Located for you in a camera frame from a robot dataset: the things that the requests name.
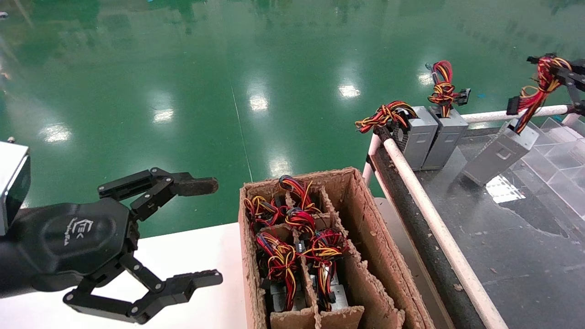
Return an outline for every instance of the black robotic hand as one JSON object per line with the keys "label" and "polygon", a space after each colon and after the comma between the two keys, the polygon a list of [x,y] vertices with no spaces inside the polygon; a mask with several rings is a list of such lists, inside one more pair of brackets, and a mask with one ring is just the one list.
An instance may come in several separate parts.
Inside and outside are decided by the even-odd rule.
{"label": "black robotic hand", "polygon": [[[0,237],[0,298],[55,292],[77,286],[63,302],[81,313],[144,324],[162,308],[186,303],[195,289],[222,283],[217,270],[186,273],[165,281],[134,257],[144,221],[175,195],[214,193],[215,178],[145,170],[98,187],[100,200],[20,210]],[[130,209],[119,201],[142,194]],[[130,303],[94,296],[127,270],[149,291]]]}

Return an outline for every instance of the white pipe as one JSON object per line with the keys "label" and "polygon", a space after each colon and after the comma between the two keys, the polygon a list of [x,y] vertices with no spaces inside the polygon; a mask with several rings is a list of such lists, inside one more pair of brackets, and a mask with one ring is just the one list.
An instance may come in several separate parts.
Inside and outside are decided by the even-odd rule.
{"label": "white pipe", "polygon": [[371,174],[373,172],[374,172],[374,170],[371,168],[371,165],[366,162],[366,165],[364,166],[364,171],[362,174],[362,178],[364,179],[364,183],[366,184],[366,186],[370,185]]}
{"label": "white pipe", "polygon": [[[378,135],[373,133],[371,135],[370,148],[368,149],[367,154],[369,156],[373,156],[374,154],[376,154],[376,150],[380,147],[380,144],[381,144],[380,137],[378,137]],[[364,171],[362,174],[362,178],[364,178],[364,182],[366,183],[366,186],[370,185],[370,179],[371,179],[372,173],[373,173],[373,169],[372,169],[371,165],[366,162],[366,165],[364,166]]]}
{"label": "white pipe", "polygon": [[[560,114],[566,114],[566,113],[567,113],[567,105],[553,105],[553,106],[545,106],[545,107],[539,108],[538,110],[536,110],[536,113],[534,113],[534,115],[532,117],[560,115]],[[507,115],[506,111],[496,111],[496,112],[463,114],[463,115],[461,115],[461,117],[468,124],[476,124],[479,122],[512,120],[514,118],[519,118],[521,115],[522,115],[521,113],[518,115]]]}
{"label": "white pipe", "polygon": [[502,319],[500,312],[498,312],[494,303],[487,295],[486,290],[481,285],[475,272],[473,272],[461,249],[459,249],[457,242],[453,239],[449,229],[443,222],[443,219],[441,219],[429,196],[426,195],[425,190],[422,188],[422,185],[396,143],[392,139],[387,139],[384,141],[384,148],[388,152],[390,159],[392,159],[394,166],[398,170],[400,177],[404,181],[404,184],[406,184],[418,208],[421,210],[431,232],[443,249],[447,260],[451,264],[451,267],[455,271],[455,274],[459,278],[486,328],[507,329],[508,326],[504,322],[504,319]]}

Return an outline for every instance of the gray metal casing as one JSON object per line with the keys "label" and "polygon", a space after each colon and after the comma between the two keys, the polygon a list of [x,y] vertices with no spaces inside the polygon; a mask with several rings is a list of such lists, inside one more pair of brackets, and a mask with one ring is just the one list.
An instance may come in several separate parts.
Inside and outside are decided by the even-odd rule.
{"label": "gray metal casing", "polygon": [[426,156],[425,163],[421,169],[438,170],[445,166],[469,124],[463,120],[455,109],[449,111],[448,118],[439,118],[436,115],[436,113],[441,112],[440,107],[430,107],[429,112],[439,126],[437,127],[431,150]]}
{"label": "gray metal casing", "polygon": [[485,185],[532,149],[538,133],[529,126],[519,134],[508,129],[517,120],[504,123],[498,133],[463,168],[463,174],[478,185]]}
{"label": "gray metal casing", "polygon": [[412,108],[418,118],[408,120],[410,130],[402,131],[399,124],[392,124],[392,139],[402,151],[412,170],[420,170],[431,148],[439,124],[424,106]]}

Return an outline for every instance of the green epoxy floor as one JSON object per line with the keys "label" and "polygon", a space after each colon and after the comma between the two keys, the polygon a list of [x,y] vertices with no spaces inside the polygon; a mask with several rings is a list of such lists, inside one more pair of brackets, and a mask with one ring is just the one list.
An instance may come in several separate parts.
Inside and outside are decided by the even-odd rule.
{"label": "green epoxy floor", "polygon": [[461,112],[504,109],[535,70],[526,56],[585,56],[583,4],[5,0],[0,138],[31,147],[29,206],[91,202],[158,166],[220,188],[175,198],[144,237],[235,222],[244,182],[362,169],[370,137],[353,122],[426,105],[426,62],[450,60],[472,88]]}

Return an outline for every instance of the wire bundle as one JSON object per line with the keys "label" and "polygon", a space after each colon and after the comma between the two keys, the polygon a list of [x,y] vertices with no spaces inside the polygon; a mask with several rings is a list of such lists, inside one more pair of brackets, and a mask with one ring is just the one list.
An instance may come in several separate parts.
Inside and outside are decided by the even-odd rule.
{"label": "wire bundle", "polygon": [[449,112],[453,108],[453,101],[458,93],[454,93],[455,86],[451,84],[453,79],[453,68],[451,63],[446,60],[438,61],[433,64],[431,69],[435,86],[433,93],[428,97],[429,101],[441,106],[442,118],[448,118]]}
{"label": "wire bundle", "polygon": [[308,212],[300,208],[289,209],[284,222],[301,233],[309,234],[311,238],[315,235],[315,220]]}
{"label": "wire bundle", "polygon": [[252,231],[254,230],[253,226],[255,223],[270,227],[276,225],[278,218],[282,216],[281,209],[276,207],[274,199],[268,202],[261,196],[255,196],[251,200],[248,198],[244,199],[244,205],[248,210],[248,214],[250,214],[250,229]]}
{"label": "wire bundle", "polygon": [[[555,75],[550,72],[552,66],[564,67],[569,71],[573,71],[569,62],[554,55],[543,56],[538,60],[536,64],[538,87],[528,85],[520,91],[518,108],[525,108],[526,111],[516,123],[514,132],[521,133],[538,108],[544,104],[549,94],[561,85],[560,81],[555,78]],[[528,92],[528,89],[532,89],[534,92],[531,94]]]}
{"label": "wire bundle", "polygon": [[335,261],[347,250],[347,242],[341,232],[331,228],[317,231],[311,240],[311,248],[302,254],[315,261],[319,303],[325,311],[331,311],[331,280],[335,275]]}
{"label": "wire bundle", "polygon": [[408,119],[417,118],[417,114],[412,107],[402,101],[394,101],[387,105],[382,105],[376,110],[376,113],[361,121],[356,121],[357,131],[366,133],[375,126],[385,126],[388,121],[399,122],[405,128],[408,127],[408,122],[404,116],[400,115],[400,110],[405,111],[405,117]]}
{"label": "wire bundle", "polygon": [[256,235],[256,243],[268,256],[268,279],[284,281],[286,284],[286,308],[292,310],[294,296],[297,291],[297,281],[294,272],[297,270],[297,253],[293,246],[288,245],[268,232],[260,232]]}
{"label": "wire bundle", "polygon": [[307,186],[301,185],[289,175],[282,175],[278,180],[278,185],[281,188],[289,191],[300,200],[300,208],[310,214],[320,213],[321,210],[315,206],[315,203],[311,201],[309,196],[309,189],[311,188],[311,181]]}

